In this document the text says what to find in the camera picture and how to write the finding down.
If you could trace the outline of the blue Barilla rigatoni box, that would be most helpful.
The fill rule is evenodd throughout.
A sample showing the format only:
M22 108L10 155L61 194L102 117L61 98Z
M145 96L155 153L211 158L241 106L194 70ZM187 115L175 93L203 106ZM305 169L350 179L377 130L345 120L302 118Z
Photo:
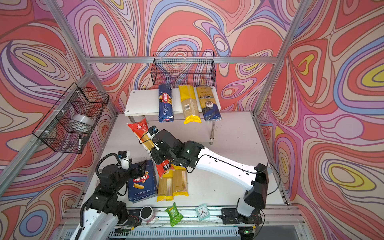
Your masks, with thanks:
M132 168L137 177L128 181L129 201L136 203L157 196L158 184L153 161L135 163Z

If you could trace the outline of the dark blue yellow spaghetti bag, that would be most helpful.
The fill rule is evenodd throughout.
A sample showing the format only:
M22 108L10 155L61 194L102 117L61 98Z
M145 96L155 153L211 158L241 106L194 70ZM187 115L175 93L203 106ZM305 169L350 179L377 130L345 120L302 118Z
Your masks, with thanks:
M211 87L198 86L197 94L205 121L216 122L222 120L222 116Z

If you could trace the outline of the yellow barcode spaghetti bag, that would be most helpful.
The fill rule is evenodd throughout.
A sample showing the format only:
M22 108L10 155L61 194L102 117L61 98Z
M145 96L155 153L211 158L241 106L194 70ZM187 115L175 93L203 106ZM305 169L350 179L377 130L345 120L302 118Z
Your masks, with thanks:
M184 124L201 123L196 94L193 86L179 86L181 104L184 114Z

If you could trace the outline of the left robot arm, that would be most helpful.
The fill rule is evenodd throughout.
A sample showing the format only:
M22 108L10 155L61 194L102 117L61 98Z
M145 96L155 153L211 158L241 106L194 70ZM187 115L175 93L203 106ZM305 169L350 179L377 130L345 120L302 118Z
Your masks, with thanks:
M126 151L110 153L96 165L95 174L99 179L94 193L80 210L79 224L72 240L105 240L117 225L129 219L127 204L118 200L120 190L128 186L129 180L143 177L147 162L133 166Z

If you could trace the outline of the long yellow Pastatime bag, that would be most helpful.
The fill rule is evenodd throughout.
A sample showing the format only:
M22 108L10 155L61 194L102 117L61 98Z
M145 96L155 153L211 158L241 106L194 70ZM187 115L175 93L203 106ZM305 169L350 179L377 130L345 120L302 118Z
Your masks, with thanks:
M173 165L173 196L189 196L188 173L184 167Z

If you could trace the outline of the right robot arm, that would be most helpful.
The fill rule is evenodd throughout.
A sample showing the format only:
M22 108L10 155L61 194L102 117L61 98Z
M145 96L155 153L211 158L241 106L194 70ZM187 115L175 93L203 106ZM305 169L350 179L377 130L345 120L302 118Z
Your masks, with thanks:
M269 185L266 165L249 166L235 162L197 142L183 143L167 130L159 130L156 126L149 128L149 135L155 145L150 154L156 165L168 160L174 166L191 168L190 174L195 169L208 171L241 186L245 192L238 200L236 216L249 218L254 210L266 208Z

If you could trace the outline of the blue Barilla spaghetti box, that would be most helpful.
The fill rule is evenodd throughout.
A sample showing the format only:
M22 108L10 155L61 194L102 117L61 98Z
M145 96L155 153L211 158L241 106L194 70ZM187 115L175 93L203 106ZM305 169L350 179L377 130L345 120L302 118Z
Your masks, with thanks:
M159 85L159 122L173 121L172 86L169 84Z

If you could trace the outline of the red spaghetti bag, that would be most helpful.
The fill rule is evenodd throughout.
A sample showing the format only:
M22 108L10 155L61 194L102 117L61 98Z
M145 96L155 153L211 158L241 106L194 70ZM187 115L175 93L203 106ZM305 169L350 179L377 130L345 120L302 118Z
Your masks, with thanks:
M174 170L169 160L160 148L153 143L155 134L159 131L156 126L149 127L147 120L128 124L129 128L138 137L139 144L144 147L151 159L155 162L157 172L160 178L171 176L170 172Z

